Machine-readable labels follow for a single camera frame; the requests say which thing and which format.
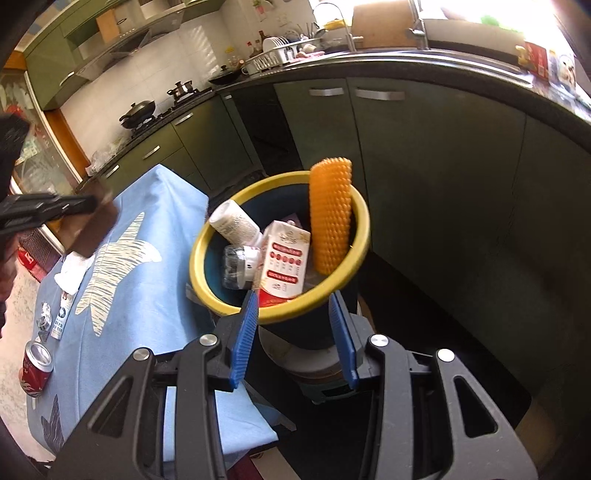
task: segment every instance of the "hand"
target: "hand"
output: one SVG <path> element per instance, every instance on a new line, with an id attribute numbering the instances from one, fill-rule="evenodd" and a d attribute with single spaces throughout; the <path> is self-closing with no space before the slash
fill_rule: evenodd
<path id="1" fill-rule="evenodd" d="M 12 291 L 14 279 L 17 277 L 17 237 L 12 237 L 6 244 L 4 260 L 0 265 L 0 301 L 5 301 Z"/>

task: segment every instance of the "packaging box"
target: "packaging box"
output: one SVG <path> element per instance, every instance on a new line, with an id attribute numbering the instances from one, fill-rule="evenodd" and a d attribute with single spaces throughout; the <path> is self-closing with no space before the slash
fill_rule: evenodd
<path id="1" fill-rule="evenodd" d="M 310 250 L 310 233 L 279 220 L 263 234 L 254 289 L 259 306 L 270 307 L 301 295 Z"/>

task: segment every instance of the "black countertop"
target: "black countertop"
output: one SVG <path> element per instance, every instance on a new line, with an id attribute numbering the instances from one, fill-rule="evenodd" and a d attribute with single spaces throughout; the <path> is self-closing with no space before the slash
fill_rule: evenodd
<path id="1" fill-rule="evenodd" d="M 446 50 L 336 53 L 294 65 L 242 76 L 188 101 L 134 138 L 101 169 L 101 175 L 156 130 L 214 95 L 266 83 L 346 77 L 376 77 L 434 83 L 472 92 L 525 112 L 558 130 L 591 153 L 591 106 L 535 76 L 502 62 Z"/>

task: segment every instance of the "floor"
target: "floor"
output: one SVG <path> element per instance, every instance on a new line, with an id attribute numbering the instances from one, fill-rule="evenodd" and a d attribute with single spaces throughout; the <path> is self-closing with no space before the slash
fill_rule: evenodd
<path id="1" fill-rule="evenodd" d="M 0 415 L 12 436 L 28 455 L 39 461 L 53 455 L 31 436 L 27 425 L 26 393 L 18 382 L 25 344 L 31 339 L 39 283 L 20 263 L 14 289 L 7 301 L 7 322 L 0 340 Z"/>

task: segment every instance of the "clear plastic bag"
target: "clear plastic bag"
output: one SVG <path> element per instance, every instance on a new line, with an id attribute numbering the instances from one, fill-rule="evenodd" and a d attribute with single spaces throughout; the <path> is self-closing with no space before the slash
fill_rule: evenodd
<path id="1" fill-rule="evenodd" d="M 100 170 L 110 162 L 111 158 L 117 155 L 129 140 L 131 131 L 126 131 L 124 135 L 107 143 L 104 147 L 97 149 L 90 159 L 90 166 L 86 167 L 86 173 L 89 177 L 100 172 Z"/>

